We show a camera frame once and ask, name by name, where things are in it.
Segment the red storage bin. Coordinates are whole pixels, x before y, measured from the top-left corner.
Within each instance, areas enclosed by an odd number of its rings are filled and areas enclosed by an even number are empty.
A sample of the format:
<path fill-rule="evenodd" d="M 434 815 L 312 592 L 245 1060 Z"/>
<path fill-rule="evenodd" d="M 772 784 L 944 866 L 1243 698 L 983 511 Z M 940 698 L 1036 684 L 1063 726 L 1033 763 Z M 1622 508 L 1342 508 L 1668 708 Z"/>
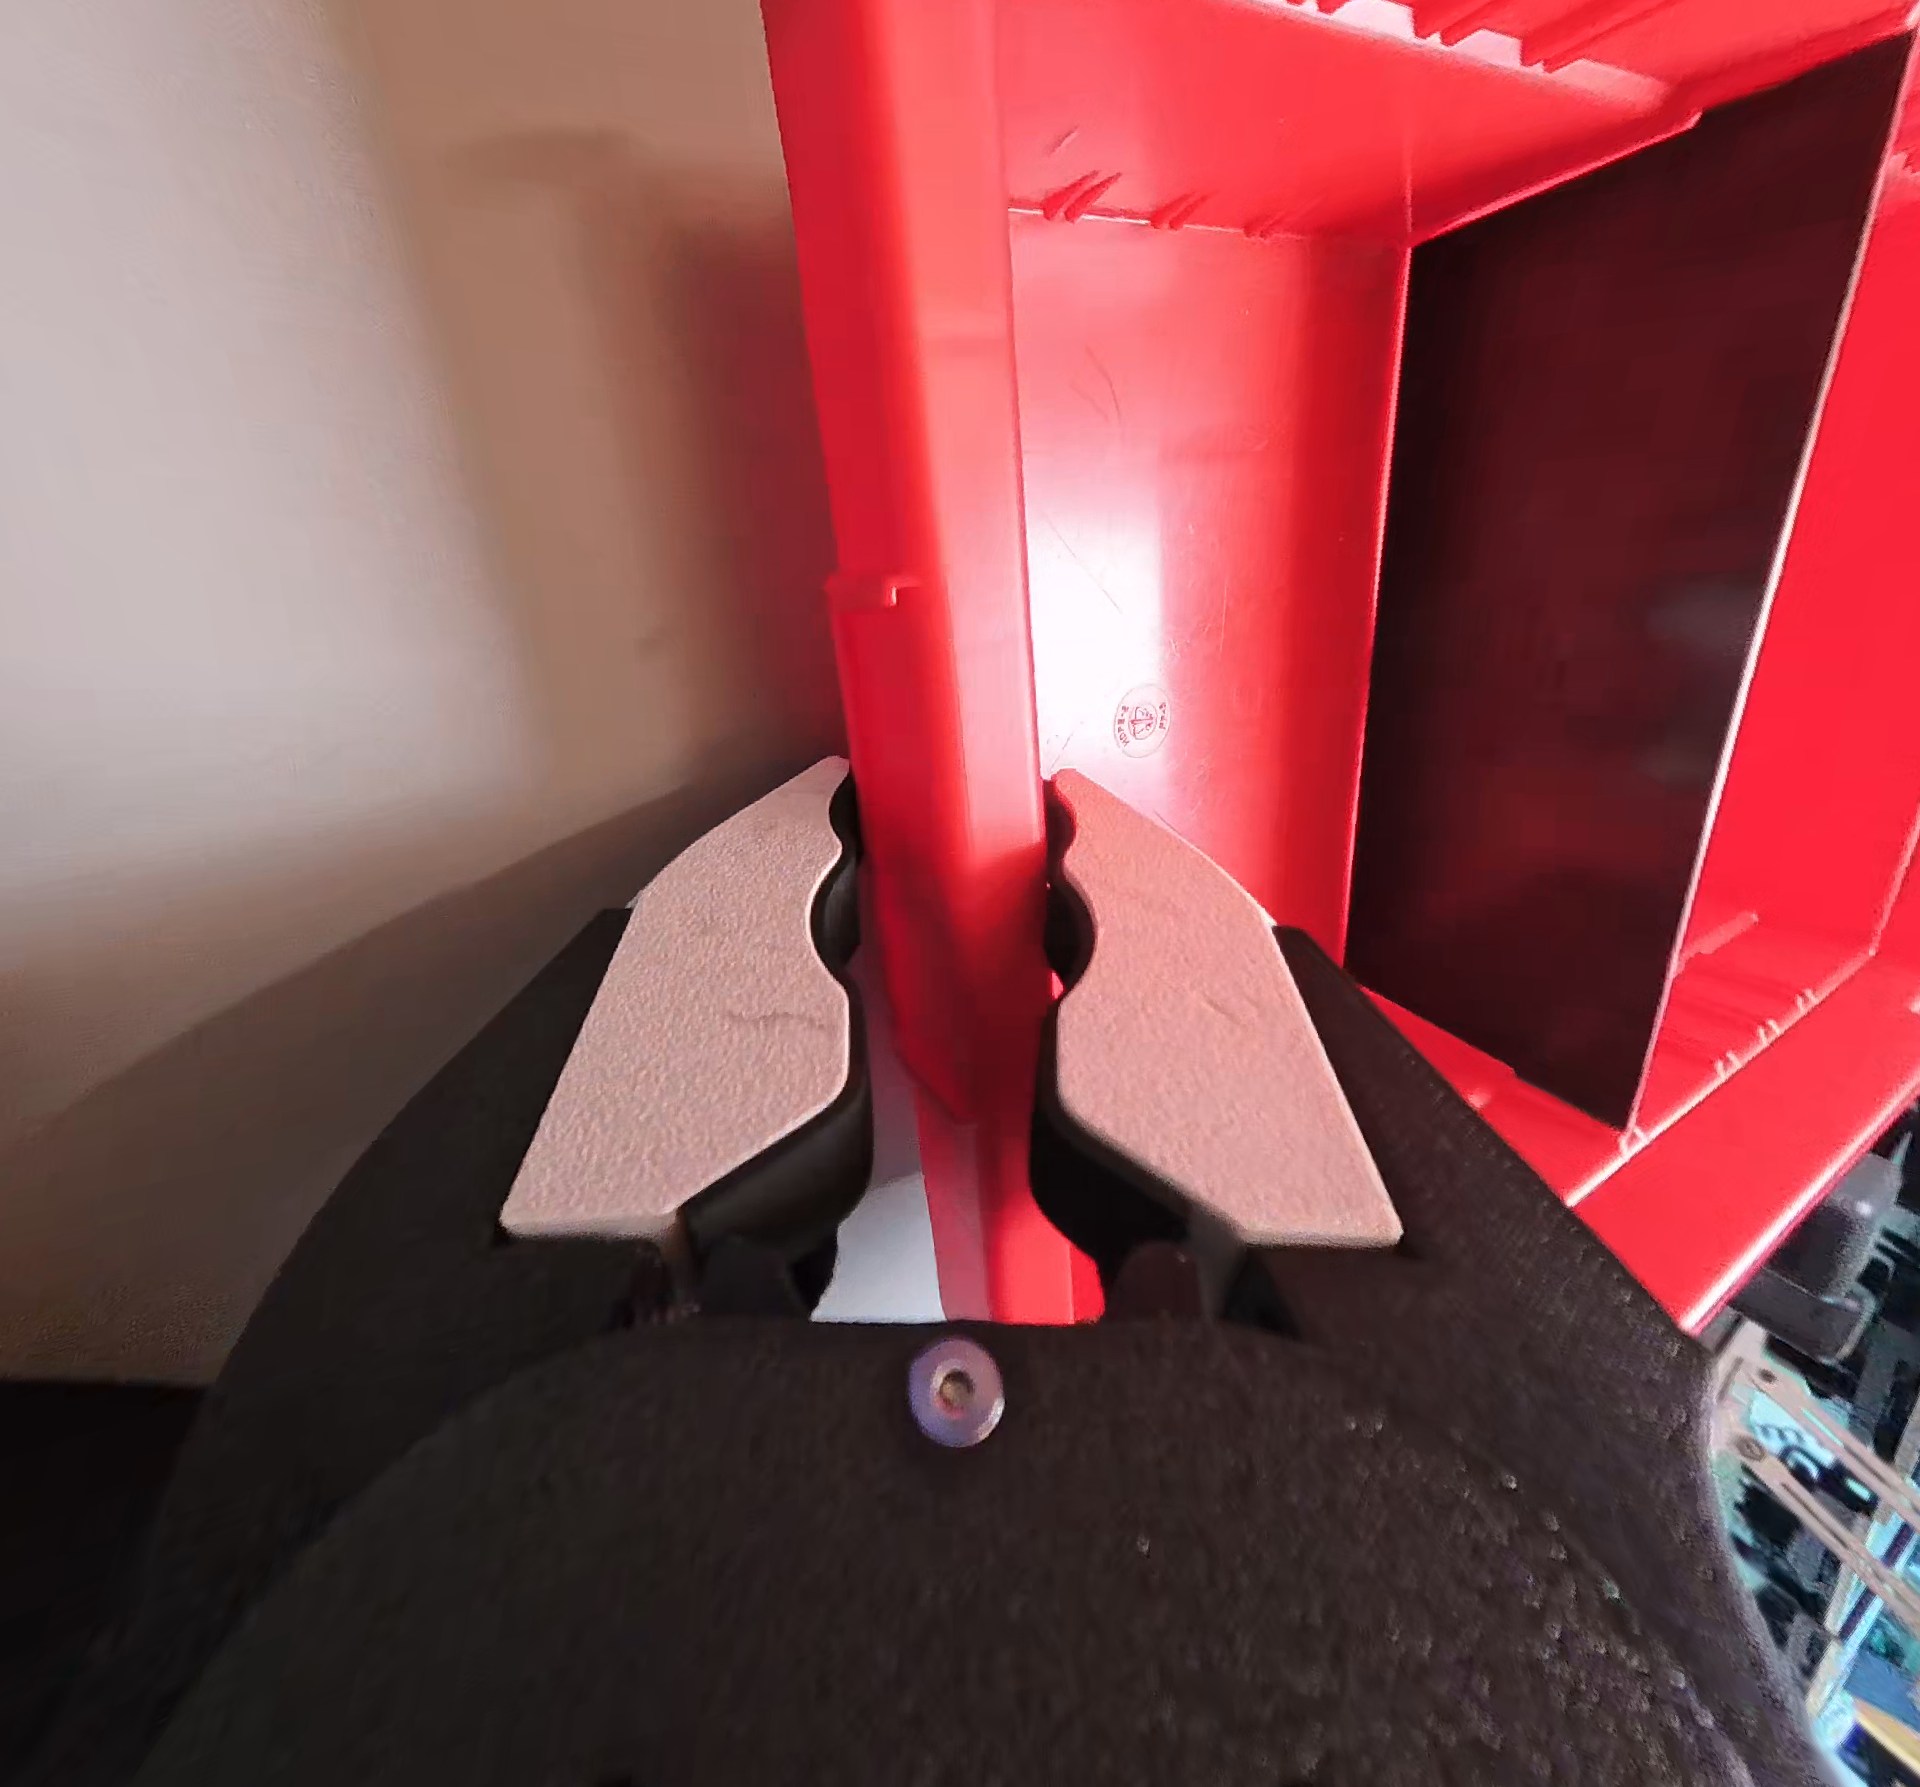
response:
<path fill-rule="evenodd" d="M 1345 963 L 1412 256 L 1909 36 L 1623 1128 L 1369 988 L 1688 1329 L 1915 1100 L 1915 0 L 761 0 L 831 628 L 944 1308 L 1068 1320 L 1027 1185 L 1043 809 Z"/>

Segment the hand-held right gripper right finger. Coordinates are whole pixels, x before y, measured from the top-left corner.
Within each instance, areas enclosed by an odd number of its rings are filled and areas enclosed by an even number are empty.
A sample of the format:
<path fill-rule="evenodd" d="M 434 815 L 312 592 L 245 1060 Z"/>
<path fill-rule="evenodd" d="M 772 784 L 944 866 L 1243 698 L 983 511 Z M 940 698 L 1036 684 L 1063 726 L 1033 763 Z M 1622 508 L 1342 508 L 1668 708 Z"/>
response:
<path fill-rule="evenodd" d="M 1257 899 L 1091 774 L 1047 790 L 1039 1205 L 1104 1288 L 1169 1247 L 1224 1295 L 1248 1254 L 1379 1252 L 1404 1224 Z"/>

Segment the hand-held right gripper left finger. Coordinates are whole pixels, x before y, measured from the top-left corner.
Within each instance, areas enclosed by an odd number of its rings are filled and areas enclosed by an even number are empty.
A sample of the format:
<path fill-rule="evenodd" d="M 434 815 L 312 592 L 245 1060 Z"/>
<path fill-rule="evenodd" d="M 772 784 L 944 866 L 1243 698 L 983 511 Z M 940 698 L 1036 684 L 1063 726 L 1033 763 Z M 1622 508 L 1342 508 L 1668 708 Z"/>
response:
<path fill-rule="evenodd" d="M 688 1286 L 743 1243 L 823 1291 L 872 1176 L 858 855 L 852 765 L 818 760 L 640 887 L 507 1238 L 643 1243 Z"/>

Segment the black bin divider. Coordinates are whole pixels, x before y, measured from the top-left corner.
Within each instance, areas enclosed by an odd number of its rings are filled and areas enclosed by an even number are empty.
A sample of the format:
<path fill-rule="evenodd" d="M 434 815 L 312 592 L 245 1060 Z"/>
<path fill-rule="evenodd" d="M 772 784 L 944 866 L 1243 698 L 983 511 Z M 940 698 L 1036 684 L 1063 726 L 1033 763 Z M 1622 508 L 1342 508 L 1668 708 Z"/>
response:
<path fill-rule="evenodd" d="M 1623 1128 L 1909 36 L 1414 249 L 1348 970 Z"/>

